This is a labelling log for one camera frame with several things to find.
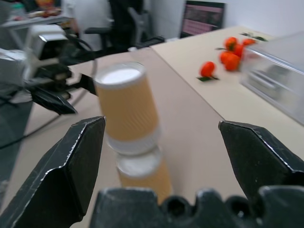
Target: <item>green leaf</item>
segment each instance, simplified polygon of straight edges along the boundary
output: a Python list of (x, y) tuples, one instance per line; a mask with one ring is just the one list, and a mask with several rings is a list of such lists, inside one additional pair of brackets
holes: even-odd
[(212, 80), (211, 77), (197, 77), (197, 79), (201, 82), (207, 82), (207, 81)]
[(232, 43), (230, 46), (228, 46), (228, 51), (234, 51), (234, 47), (237, 45), (237, 43)]
[(254, 39), (257, 39), (257, 40), (261, 40), (261, 41), (264, 41), (264, 42), (267, 42), (268, 40), (266, 40), (265, 38), (263, 37), (253, 37)]
[(243, 36), (249, 37), (249, 34), (248, 34), (248, 33), (245, 33), (245, 32), (240, 33), (240, 35), (243, 35)]

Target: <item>orange paper cup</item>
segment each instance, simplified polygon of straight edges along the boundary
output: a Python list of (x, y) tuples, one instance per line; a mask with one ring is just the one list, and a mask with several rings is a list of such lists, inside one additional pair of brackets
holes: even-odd
[(159, 204), (172, 195), (167, 163), (158, 147), (139, 156), (118, 155), (117, 169), (122, 187), (152, 189)]
[(96, 74), (95, 87), (109, 145), (122, 154), (154, 147), (160, 137), (159, 118), (146, 70), (136, 62), (112, 65)]

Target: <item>orange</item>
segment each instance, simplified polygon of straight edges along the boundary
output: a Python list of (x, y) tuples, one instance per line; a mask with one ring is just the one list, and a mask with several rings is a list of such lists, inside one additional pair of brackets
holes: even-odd
[(234, 54), (228, 55), (225, 62), (225, 69), (228, 71), (235, 71), (238, 70), (239, 63), (241, 61), (241, 58), (239, 56), (236, 56)]
[(228, 51), (233, 51), (234, 46), (238, 43), (238, 39), (235, 37), (229, 37), (228, 39), (225, 40), (224, 46)]
[(200, 71), (202, 77), (212, 77), (212, 74), (215, 70), (215, 64), (213, 62), (205, 63)]
[(248, 46), (248, 45), (252, 45), (252, 44), (255, 44), (256, 41), (254, 39), (244, 39), (243, 40), (243, 45), (244, 46)]
[(219, 56), (219, 59), (221, 61), (221, 63), (225, 63), (226, 61), (226, 58), (228, 57), (228, 55), (230, 55), (232, 52), (230, 51), (223, 51), (220, 56)]
[(243, 52), (244, 52), (244, 45), (236, 44), (235, 47), (234, 47), (233, 54), (235, 54), (236, 56), (242, 58)]

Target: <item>white desk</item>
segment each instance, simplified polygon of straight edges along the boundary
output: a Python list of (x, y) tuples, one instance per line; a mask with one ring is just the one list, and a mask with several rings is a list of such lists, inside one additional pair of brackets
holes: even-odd
[(32, 25), (49, 25), (67, 21), (68, 18), (64, 17), (63, 15), (48, 17), (48, 18), (32, 18), (27, 20), (20, 20), (20, 21), (8, 21), (1, 26), (7, 28), (10, 35), (15, 40), (16, 44), (18, 45), (19, 49), (23, 49), (24, 41), (20, 37), (18, 30), (27, 29)]

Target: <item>black chair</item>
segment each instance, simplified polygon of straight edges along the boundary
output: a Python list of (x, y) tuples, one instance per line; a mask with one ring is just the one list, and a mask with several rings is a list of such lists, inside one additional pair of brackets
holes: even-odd
[(110, 54), (108, 41), (116, 53), (121, 53), (141, 42), (144, 33), (148, 33), (143, 0), (109, 0), (109, 3), (113, 16), (111, 28), (88, 28), (85, 31), (100, 36), (104, 55)]

